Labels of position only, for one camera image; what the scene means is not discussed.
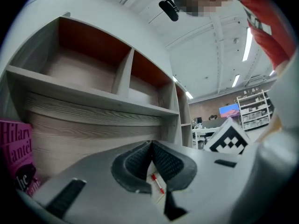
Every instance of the shelf board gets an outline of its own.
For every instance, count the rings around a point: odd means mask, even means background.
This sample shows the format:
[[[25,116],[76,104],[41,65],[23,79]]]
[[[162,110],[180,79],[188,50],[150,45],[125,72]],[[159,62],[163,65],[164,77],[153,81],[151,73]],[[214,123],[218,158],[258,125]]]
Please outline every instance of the shelf board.
[[[267,122],[267,123],[265,123],[265,124],[262,124],[262,125],[255,126],[255,127],[251,127],[251,128],[248,128],[248,129],[244,129],[244,131],[249,130],[249,129],[258,128],[258,127],[260,127],[260,126],[267,125],[267,124],[269,124],[269,122]]]
[[[119,95],[78,84],[67,83],[55,77],[10,65],[7,67],[7,73],[13,76],[17,81],[21,82],[28,91],[62,101],[133,114],[158,117],[178,115],[177,111],[146,103],[135,102]]]
[[[250,96],[247,96],[247,97],[244,97],[244,98],[239,98],[239,101],[244,101],[244,100],[247,100],[247,99],[251,99],[251,98],[254,98],[254,97],[262,95],[262,94],[263,93],[260,92],[260,93],[257,93],[257,94],[254,94],[254,95],[250,95]]]
[[[251,113],[254,113],[254,112],[257,112],[257,111],[263,110],[263,109],[267,109],[267,107],[264,107],[264,108],[261,108],[261,109],[257,109],[257,110],[254,110],[254,111],[250,111],[250,112],[248,112],[248,113],[241,114],[241,115],[243,116],[243,115],[251,114]]]
[[[261,102],[265,102],[265,100],[262,99],[262,100],[259,100],[259,101],[256,101],[256,102],[253,102],[253,103],[250,103],[250,104],[247,104],[247,105],[242,105],[242,106],[240,106],[240,109],[242,109],[244,107],[247,107],[247,106],[255,105],[255,104],[258,104],[258,103],[261,103]]]
[[[251,121],[254,121],[254,120],[257,120],[257,119],[266,117],[266,116],[268,116],[268,114],[265,114],[265,115],[263,115],[263,116],[260,116],[260,117],[254,118],[254,119],[250,119],[250,120],[244,121],[244,123],[248,123],[248,122],[251,122]]]

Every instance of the person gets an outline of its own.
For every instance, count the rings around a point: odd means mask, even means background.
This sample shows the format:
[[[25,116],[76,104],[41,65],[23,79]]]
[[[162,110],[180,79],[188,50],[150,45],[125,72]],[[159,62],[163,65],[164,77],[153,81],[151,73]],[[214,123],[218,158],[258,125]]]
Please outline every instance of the person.
[[[215,11],[229,0],[174,0],[174,3],[187,14],[201,16]],[[269,0],[239,0],[244,6],[248,24],[255,41],[270,59],[273,70],[281,76],[292,55],[296,44]],[[280,130],[281,122],[274,111],[267,129],[256,140],[261,142],[270,133]]]

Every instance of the wall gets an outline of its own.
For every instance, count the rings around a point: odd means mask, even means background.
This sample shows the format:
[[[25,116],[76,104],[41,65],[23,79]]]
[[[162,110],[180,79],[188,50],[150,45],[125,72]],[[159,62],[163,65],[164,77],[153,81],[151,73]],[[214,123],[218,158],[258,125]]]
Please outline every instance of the wall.
[[[150,26],[110,0],[29,0],[11,26],[0,53],[0,77],[19,46],[37,29],[65,12],[113,34],[172,77],[169,55]]]
[[[273,83],[274,82],[269,82],[269,83],[259,85],[257,87],[259,87],[260,90],[261,89],[268,90],[269,88],[271,88]],[[218,115],[218,117],[220,118],[219,108],[225,106],[226,104],[230,104],[230,105],[234,104],[237,96],[240,95],[243,96],[244,91],[238,91],[218,98],[190,104],[189,105],[190,116],[192,119],[196,117],[201,117],[202,121],[209,120],[209,117],[214,114]]]

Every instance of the fluorescent light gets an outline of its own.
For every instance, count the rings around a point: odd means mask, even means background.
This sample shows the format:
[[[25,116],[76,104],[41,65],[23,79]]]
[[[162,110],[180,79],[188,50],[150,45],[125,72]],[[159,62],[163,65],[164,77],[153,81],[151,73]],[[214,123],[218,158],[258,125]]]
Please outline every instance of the fluorescent light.
[[[245,46],[243,61],[247,61],[247,59],[248,59],[248,55],[249,55],[250,47],[251,47],[251,42],[252,42],[251,30],[250,30],[250,28],[247,28],[247,39],[246,39],[246,46]]]
[[[239,77],[240,77],[240,75],[235,76],[235,80],[234,80],[232,88],[235,87],[235,85],[237,84]]]
[[[186,92],[186,96],[188,96],[189,99],[193,99],[193,96],[189,92]]]

